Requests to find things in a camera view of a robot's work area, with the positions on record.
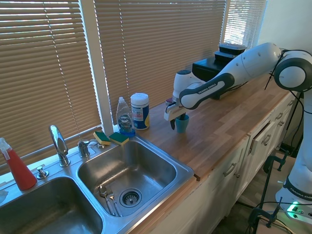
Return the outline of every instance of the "sponge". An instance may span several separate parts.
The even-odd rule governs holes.
[[[93,136],[96,138],[99,144],[101,145],[110,145],[111,141],[103,132],[94,132]]]
[[[129,138],[121,133],[113,133],[109,136],[109,139],[119,145],[123,145],[129,141]]]

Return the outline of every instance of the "sink drain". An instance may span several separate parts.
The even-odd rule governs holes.
[[[124,207],[136,206],[142,199],[142,194],[137,189],[127,189],[120,195],[120,203]]]

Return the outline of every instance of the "black box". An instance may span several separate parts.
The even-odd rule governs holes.
[[[199,79],[207,82],[214,78],[228,64],[226,61],[216,60],[214,57],[206,58],[193,63],[192,73]],[[220,100],[221,95],[227,91],[216,93],[212,99]]]

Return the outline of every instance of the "red liquid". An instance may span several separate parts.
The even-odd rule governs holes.
[[[8,149],[7,152],[10,159],[6,162],[11,169],[12,175],[19,189],[27,190],[33,187],[37,182],[35,176],[13,149]]]

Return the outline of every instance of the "disinfecting wipes container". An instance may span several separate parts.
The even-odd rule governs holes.
[[[143,130],[150,126],[148,95],[136,93],[131,96],[132,118],[135,129]]]

